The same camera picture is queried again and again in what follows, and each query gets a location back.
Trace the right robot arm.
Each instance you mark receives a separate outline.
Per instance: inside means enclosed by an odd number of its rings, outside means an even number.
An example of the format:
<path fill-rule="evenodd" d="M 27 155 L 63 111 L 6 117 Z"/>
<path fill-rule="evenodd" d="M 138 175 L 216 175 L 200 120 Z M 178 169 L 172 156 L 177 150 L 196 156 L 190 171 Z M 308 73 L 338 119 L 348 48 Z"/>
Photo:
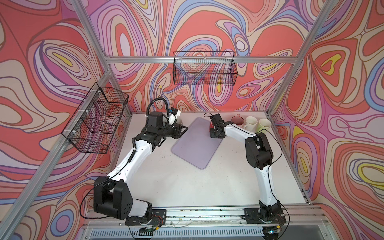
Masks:
<path fill-rule="evenodd" d="M 233 138 L 245 144 L 246 159 L 248 164 L 255 169 L 260 190 L 259 214 L 264 222 L 268 222 L 273 215 L 274 207 L 278 207 L 278 201 L 273 196 L 270 185 L 269 166 L 273 163 L 273 151 L 268 138 L 264 133 L 251 133 L 234 125 L 233 122 L 225 122 L 220 114 L 210 116 L 210 137 L 213 139 Z"/>

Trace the lilac plastic tray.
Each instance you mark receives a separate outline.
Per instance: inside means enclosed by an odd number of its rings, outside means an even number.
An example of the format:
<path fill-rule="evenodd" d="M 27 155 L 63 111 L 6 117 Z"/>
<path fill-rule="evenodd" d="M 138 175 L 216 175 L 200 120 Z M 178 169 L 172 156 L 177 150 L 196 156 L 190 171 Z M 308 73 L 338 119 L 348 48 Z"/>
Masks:
<path fill-rule="evenodd" d="M 196 118 L 173 145 L 172 153 L 200 170 L 205 169 L 222 142 L 210 137 L 210 128 L 210 121 Z"/>

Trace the aluminium front rail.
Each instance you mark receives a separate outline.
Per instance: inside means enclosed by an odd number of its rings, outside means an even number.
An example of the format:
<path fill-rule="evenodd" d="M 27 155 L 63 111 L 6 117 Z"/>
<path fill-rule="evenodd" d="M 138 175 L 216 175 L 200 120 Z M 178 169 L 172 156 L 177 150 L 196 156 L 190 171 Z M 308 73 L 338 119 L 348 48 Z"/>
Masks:
<path fill-rule="evenodd" d="M 154 231 L 104 219 L 83 227 L 81 240 L 336 240 L 320 207 L 288 205 L 272 223 L 256 221 L 256 206 L 166 208 Z"/>

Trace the white mug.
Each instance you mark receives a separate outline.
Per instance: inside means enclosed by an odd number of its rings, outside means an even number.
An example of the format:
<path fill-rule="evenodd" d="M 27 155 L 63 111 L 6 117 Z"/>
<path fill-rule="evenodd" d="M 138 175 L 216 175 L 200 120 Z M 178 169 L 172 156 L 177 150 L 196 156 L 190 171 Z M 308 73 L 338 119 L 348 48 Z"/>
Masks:
<path fill-rule="evenodd" d="M 255 133 L 258 125 L 258 119 L 252 116 L 248 116 L 245 118 L 245 123 L 243 125 L 243 128 L 248 131 Z"/>

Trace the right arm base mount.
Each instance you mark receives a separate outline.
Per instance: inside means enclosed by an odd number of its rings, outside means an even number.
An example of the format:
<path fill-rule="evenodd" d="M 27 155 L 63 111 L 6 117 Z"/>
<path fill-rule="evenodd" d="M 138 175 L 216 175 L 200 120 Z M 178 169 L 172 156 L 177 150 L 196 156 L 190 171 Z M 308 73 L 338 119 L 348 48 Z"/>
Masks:
<path fill-rule="evenodd" d="M 284 225 L 287 220 L 282 209 L 245 208 L 241 218 L 247 224 L 278 224 Z"/>

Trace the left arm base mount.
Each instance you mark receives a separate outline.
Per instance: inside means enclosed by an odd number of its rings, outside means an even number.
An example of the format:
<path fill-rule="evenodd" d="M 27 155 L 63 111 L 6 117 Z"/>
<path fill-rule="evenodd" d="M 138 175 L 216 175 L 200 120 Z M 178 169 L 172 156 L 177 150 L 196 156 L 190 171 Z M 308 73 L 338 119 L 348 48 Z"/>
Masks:
<path fill-rule="evenodd" d="M 166 209 L 151 209 L 143 217 L 127 217 L 126 226 L 161 227 L 166 223 Z"/>

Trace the red mug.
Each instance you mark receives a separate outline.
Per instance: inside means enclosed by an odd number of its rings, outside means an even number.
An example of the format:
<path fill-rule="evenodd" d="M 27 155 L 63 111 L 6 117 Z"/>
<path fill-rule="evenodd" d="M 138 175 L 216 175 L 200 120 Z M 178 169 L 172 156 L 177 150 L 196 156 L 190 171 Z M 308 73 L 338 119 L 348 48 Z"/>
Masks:
<path fill-rule="evenodd" d="M 211 131 L 211 129 L 213 129 L 214 128 L 214 125 L 213 125 L 213 123 L 212 122 L 210 122 L 210 127 L 209 127 L 209 132 Z"/>

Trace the pink mug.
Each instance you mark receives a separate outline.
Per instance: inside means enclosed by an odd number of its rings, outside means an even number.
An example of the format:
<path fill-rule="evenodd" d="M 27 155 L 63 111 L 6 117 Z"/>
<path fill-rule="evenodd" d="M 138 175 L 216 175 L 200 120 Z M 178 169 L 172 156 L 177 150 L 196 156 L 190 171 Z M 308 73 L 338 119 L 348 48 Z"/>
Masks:
<path fill-rule="evenodd" d="M 231 122 L 237 126 L 242 126 L 245 123 L 245 120 L 240 116 L 240 114 L 237 114 L 231 118 Z"/>

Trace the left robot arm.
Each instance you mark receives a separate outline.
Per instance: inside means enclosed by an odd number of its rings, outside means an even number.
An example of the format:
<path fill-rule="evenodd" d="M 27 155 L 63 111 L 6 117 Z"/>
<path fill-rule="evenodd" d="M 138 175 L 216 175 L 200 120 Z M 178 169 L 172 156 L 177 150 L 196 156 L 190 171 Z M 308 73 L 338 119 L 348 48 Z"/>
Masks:
<path fill-rule="evenodd" d="M 94 212 L 104 218 L 119 220 L 134 219 L 142 225 L 154 218 L 152 204 L 135 199 L 129 189 L 130 181 L 145 159 L 166 139 L 179 139 L 188 127 L 178 124 L 181 112 L 170 108 L 165 98 L 152 100 L 146 110 L 146 123 L 140 133 L 132 139 L 133 147 L 122 162 L 105 177 L 94 182 Z"/>

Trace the light green mug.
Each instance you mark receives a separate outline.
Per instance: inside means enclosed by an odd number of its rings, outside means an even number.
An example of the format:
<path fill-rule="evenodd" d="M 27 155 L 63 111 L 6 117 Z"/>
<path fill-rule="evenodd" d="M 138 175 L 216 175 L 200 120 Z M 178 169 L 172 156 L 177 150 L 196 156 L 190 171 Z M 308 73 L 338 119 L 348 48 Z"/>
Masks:
<path fill-rule="evenodd" d="M 269 130 L 272 122 L 268 119 L 260 119 L 257 125 L 256 133 L 261 133 L 263 130 Z"/>

